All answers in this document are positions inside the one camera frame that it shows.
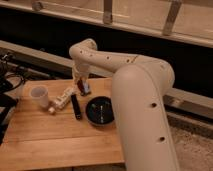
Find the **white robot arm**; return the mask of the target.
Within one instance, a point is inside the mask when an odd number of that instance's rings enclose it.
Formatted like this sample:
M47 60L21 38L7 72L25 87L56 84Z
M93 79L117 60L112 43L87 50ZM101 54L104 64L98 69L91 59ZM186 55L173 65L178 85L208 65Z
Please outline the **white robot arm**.
M92 39L72 45L74 77L93 65L113 73L111 101L127 171L180 171L163 96L173 87L171 65L138 54L99 51Z

